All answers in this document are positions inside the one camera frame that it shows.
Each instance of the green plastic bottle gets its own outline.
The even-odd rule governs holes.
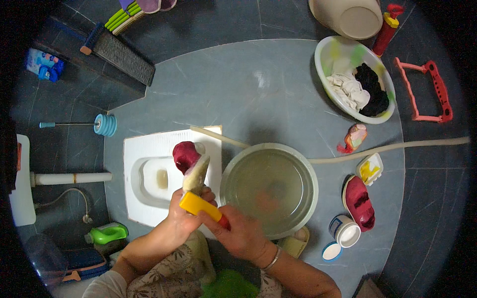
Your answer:
[[[84,235],[86,243],[106,244],[113,240],[126,238],[127,228],[120,223],[110,223],[104,226],[94,227]]]

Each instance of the silver bracelet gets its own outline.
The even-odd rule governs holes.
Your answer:
[[[280,256],[281,248],[280,248],[280,246],[278,246],[278,245],[277,245],[277,248],[278,248],[277,254],[275,255],[273,261],[270,263],[270,265],[268,265],[268,266],[266,266],[265,268],[263,268],[263,269],[262,269],[263,271],[266,272],[266,271],[267,271],[268,269],[270,269],[270,268],[273,266],[273,264],[275,264],[275,262],[278,260],[278,257]]]

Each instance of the hand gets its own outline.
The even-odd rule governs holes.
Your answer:
[[[171,203],[169,205],[169,215],[167,215],[166,218],[166,221],[168,221],[174,229],[172,232],[173,235],[177,237],[177,241],[180,243],[179,246],[189,238],[190,233],[195,231],[202,224],[202,221],[197,216],[179,207],[182,194],[182,188],[172,194]],[[217,206],[215,194],[210,187],[205,186],[202,188],[201,197],[212,205]]]
[[[198,217],[231,255],[248,260],[260,268],[268,266],[277,253],[277,247],[265,238],[260,221],[243,215],[229,205],[220,207],[219,211],[228,219],[230,231],[204,211],[200,211]]]

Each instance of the soap dish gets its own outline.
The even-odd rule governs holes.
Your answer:
[[[369,177],[367,180],[365,180],[365,179],[363,179],[363,177],[361,177],[361,167],[368,161],[369,161],[370,165],[377,166],[377,167],[379,167],[379,169],[371,177]],[[363,161],[361,161],[358,164],[358,166],[356,167],[356,175],[361,178],[361,180],[364,182],[364,184],[366,186],[371,186],[371,185],[373,185],[374,181],[377,178],[381,177],[381,173],[383,172],[383,169],[384,169],[383,161],[381,160],[381,157],[379,156],[379,153],[375,153],[373,155],[370,155],[370,156],[366,157],[365,159],[363,159]]]

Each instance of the red plastic frame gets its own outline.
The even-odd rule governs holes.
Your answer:
[[[444,81],[442,80],[439,72],[437,71],[437,65],[434,61],[429,60],[423,66],[417,66],[413,64],[403,63],[399,61],[399,58],[394,59],[394,63],[396,64],[397,68],[399,68],[399,72],[403,77],[404,83],[406,84],[407,93],[411,98],[411,105],[413,108],[413,116],[412,119],[414,121],[434,121],[438,123],[445,123],[447,121],[451,121],[453,117],[452,108],[450,107],[449,97],[447,95],[447,88],[444,85]],[[426,73],[427,71],[430,72],[432,76],[432,81],[434,83],[434,89],[436,91],[437,96],[439,97],[439,102],[442,106],[442,115],[440,116],[421,116],[419,115],[419,111],[417,110],[416,106],[416,99],[414,97],[413,91],[411,90],[411,84],[409,83],[404,68],[410,68],[417,71],[421,71],[422,73]]]

